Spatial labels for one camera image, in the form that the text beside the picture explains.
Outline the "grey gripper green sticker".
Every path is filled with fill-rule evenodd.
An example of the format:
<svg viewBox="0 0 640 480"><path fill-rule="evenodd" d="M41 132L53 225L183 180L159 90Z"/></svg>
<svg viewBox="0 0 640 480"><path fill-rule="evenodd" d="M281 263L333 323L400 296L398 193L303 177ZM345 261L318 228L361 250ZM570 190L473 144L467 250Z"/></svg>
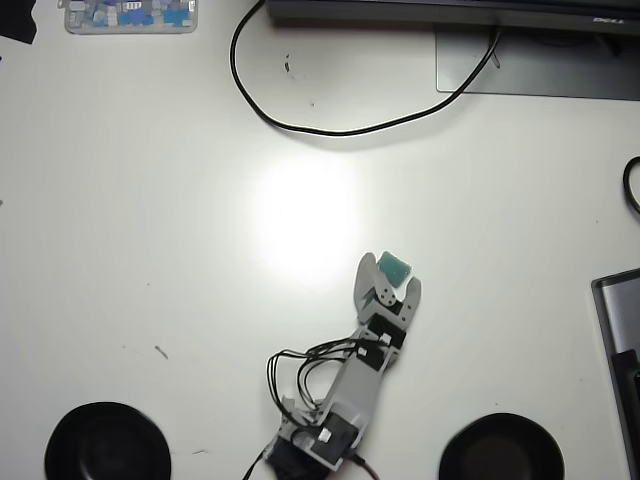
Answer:
<svg viewBox="0 0 640 480"><path fill-rule="evenodd" d="M379 315L395 327L408 327L421 300L422 286L417 277L411 277L405 286L404 297L400 298L387 277L377 271L376 257L367 252L361 258L354 282L353 299L357 319L367 325L374 315Z"/></svg>

